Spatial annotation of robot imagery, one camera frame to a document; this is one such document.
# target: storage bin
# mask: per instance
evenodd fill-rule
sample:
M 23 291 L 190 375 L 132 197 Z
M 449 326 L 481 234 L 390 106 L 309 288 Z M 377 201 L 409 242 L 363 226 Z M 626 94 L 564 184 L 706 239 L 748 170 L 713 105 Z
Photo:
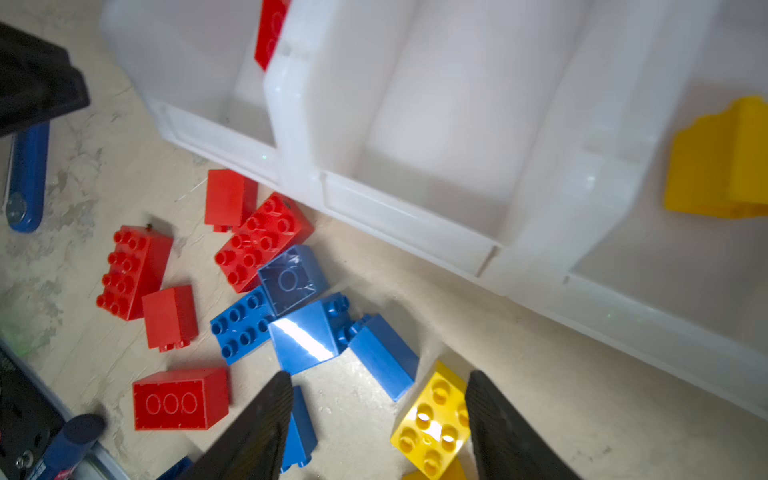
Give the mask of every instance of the storage bin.
M 663 208 L 671 136 L 768 94 L 760 0 L 111 0 L 169 140 L 768 418 L 768 223 Z

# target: label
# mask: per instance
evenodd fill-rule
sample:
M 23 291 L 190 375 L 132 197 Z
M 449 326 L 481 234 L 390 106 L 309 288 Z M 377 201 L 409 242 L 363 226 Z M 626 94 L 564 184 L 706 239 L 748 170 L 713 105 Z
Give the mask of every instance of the label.
M 40 462 L 38 462 L 38 464 L 35 465 L 35 469 L 32 470 L 32 473 L 29 475 L 27 480 L 38 480 L 39 478 L 42 477 L 44 473 L 47 472 L 47 470 L 48 470 L 48 466 L 45 464 L 45 462 L 40 460 Z M 67 478 L 69 478 L 69 475 L 72 475 L 72 472 L 74 472 L 74 467 L 67 468 L 66 470 L 61 470 L 59 473 L 56 474 L 55 477 L 51 477 L 51 475 L 53 474 L 49 473 L 43 478 L 51 478 L 52 480 L 67 480 Z

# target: floor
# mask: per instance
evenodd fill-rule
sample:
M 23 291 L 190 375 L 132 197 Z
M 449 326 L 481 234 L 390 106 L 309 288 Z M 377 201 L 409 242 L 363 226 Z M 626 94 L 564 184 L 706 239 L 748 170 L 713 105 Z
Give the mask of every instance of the floor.
M 6 0 L 0 20 L 66 47 L 92 105 L 51 124 L 45 218 L 32 235 L 0 227 L 0 335 L 75 413 L 101 412 L 102 443 L 137 480 L 199 456 L 278 370 L 271 345 L 231 371 L 230 415 L 207 432 L 135 432 L 131 382 L 165 369 L 222 366 L 207 322 L 237 295 L 212 261 L 226 236 L 203 225 L 217 165 L 162 140 L 101 40 L 98 0 Z M 265 197 L 268 192 L 261 192 Z M 337 220 L 306 210 L 307 242 L 357 313 L 378 311 L 419 354 L 484 370 L 583 478 L 765 478 L 768 423 Z M 95 307 L 111 235 L 152 223 L 174 235 L 164 285 L 191 283 L 202 332 L 147 349 L 144 324 Z M 319 445 L 282 478 L 400 478 L 389 445 L 398 404 L 351 352 L 293 378 Z M 462 451 L 466 465 L 469 449 Z

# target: blue 2x4 brick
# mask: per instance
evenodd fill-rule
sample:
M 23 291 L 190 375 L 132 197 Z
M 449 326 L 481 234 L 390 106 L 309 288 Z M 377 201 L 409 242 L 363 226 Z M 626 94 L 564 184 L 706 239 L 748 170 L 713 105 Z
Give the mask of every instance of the blue 2x4 brick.
M 278 317 L 328 290 L 328 280 L 307 245 L 291 247 L 262 266 L 259 278 Z
M 262 287 L 235 302 L 210 321 L 210 331 L 221 346 L 221 356 L 232 365 L 270 338 L 275 312 Z

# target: red lego brick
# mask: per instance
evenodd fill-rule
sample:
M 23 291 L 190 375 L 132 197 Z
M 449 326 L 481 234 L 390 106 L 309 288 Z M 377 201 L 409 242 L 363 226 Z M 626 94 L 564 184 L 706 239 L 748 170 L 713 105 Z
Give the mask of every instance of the red lego brick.
M 256 40 L 256 54 L 253 57 L 264 70 L 272 60 L 289 5 L 290 0 L 264 0 L 261 4 L 259 36 Z
M 149 348 L 167 352 L 183 348 L 197 336 L 192 286 L 176 286 L 144 295 L 144 322 Z
M 209 170 L 205 224 L 214 232 L 228 232 L 256 211 L 259 184 L 232 170 Z
M 314 231 L 296 202 L 274 193 L 214 259 L 236 292 L 248 292 L 259 286 L 259 268 L 293 245 L 303 243 Z
M 114 252 L 107 257 L 109 273 L 101 278 L 104 292 L 96 305 L 123 320 L 141 318 L 141 297 L 160 289 L 174 239 L 151 228 L 125 225 L 113 239 Z
M 208 430 L 229 412 L 225 369 L 159 372 L 134 382 L 136 430 Z

